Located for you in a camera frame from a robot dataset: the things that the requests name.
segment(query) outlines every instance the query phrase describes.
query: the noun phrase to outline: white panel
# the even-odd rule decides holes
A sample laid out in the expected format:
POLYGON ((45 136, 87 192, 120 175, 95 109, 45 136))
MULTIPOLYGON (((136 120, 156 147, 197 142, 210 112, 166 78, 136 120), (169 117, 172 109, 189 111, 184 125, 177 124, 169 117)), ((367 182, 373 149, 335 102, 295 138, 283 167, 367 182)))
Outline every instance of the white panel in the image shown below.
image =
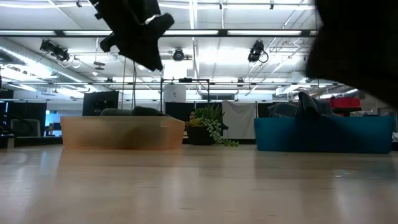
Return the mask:
POLYGON ((184 103, 187 99, 186 86, 183 85, 169 85, 164 90, 165 102, 184 103))

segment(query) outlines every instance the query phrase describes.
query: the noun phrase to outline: green plant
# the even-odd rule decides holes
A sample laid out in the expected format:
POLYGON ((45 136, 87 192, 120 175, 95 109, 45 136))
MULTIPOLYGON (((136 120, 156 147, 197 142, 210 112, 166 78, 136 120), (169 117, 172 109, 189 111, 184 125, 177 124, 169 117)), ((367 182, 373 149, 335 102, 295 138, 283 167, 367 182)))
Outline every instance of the green plant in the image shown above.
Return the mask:
POLYGON ((223 113, 223 110, 221 107, 213 104, 212 106, 207 106, 205 108, 200 108, 195 110, 195 117, 196 118, 205 118, 209 120, 216 120, 219 121, 220 123, 223 121, 223 116, 225 112, 223 113))
POLYGON ((196 109, 196 119, 190 121, 188 126, 206 126, 210 137, 213 137, 213 139, 216 141, 216 144, 223 144, 225 146, 238 146, 238 142, 224 139, 221 136, 221 123, 223 122, 224 114, 225 112, 223 113, 223 110, 219 106, 215 108, 214 105, 196 109))

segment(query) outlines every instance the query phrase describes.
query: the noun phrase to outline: ceiling light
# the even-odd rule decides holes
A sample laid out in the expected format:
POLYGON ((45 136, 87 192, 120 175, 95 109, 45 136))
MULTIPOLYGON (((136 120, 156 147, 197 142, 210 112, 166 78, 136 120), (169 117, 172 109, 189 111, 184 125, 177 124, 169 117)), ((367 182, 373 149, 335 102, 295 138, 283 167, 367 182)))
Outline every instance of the ceiling light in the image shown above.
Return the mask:
MULTIPOLYGON (((225 9, 270 9, 270 4, 228 4, 223 6, 225 9)), ((297 6, 293 4, 274 4, 273 10, 310 10, 314 6, 297 6)))
POLYGON ((184 60, 184 53, 182 52, 182 49, 175 49, 175 52, 173 54, 173 60, 176 62, 181 62, 184 60))
POLYGON ((67 96, 72 96, 74 98, 83 98, 84 94, 80 93, 78 91, 74 91, 74 90, 68 90, 68 89, 64 89, 64 88, 59 88, 57 89, 57 91, 61 94, 67 95, 67 96))
POLYGON ((301 35, 300 30, 229 30, 228 35, 301 35))
POLYGON ((12 87, 15 87, 15 88, 20 88, 20 89, 27 90, 27 91, 36 91, 35 88, 27 86, 27 85, 24 85, 24 84, 21 84, 21 85, 9 84, 9 86, 12 86, 12 87))
POLYGON ((39 81, 39 79, 37 79, 35 76, 26 75, 7 67, 4 67, 4 70, 1 71, 1 76, 10 80, 39 81))
POLYGON ((167 30, 164 35, 218 35, 218 30, 167 30))
POLYGON ((0 30, 0 35, 37 35, 37 36, 55 36, 52 30, 0 30))
POLYGON ((8 53, 14 57, 17 57, 18 59, 20 59, 21 61, 26 63, 26 68, 29 68, 28 72, 30 72, 30 73, 40 74, 40 75, 51 75, 52 74, 52 70, 49 70, 48 67, 46 67, 45 65, 42 65, 41 63, 36 63, 35 60, 32 60, 23 55, 17 54, 17 53, 15 53, 11 50, 8 50, 4 47, 0 47, 0 50, 3 50, 6 53, 8 53))
POLYGON ((66 30, 65 35, 110 35, 111 30, 66 30))
POLYGON ((358 89, 353 89, 353 90, 347 91, 345 94, 356 93, 357 91, 358 91, 358 89))

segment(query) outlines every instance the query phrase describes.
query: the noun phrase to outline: blue planter box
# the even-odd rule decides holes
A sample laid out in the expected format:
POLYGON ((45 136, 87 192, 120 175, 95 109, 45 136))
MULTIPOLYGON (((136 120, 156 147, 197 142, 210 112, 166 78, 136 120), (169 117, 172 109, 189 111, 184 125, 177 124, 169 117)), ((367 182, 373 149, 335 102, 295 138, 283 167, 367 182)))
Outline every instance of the blue planter box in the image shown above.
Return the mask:
POLYGON ((260 151, 390 153, 393 117, 257 118, 260 151))

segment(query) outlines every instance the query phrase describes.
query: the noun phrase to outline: trailing vine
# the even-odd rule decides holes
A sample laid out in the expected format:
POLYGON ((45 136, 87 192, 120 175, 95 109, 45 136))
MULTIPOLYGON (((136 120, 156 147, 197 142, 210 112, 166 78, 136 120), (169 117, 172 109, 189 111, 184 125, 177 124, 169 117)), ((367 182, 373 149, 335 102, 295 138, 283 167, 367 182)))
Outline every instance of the trailing vine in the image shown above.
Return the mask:
POLYGON ((210 133, 210 137, 213 137, 214 141, 216 141, 216 144, 223 144, 224 146, 234 147, 237 147, 239 145, 238 142, 225 139, 221 136, 221 124, 217 120, 203 118, 201 122, 204 126, 207 127, 207 131, 210 133))

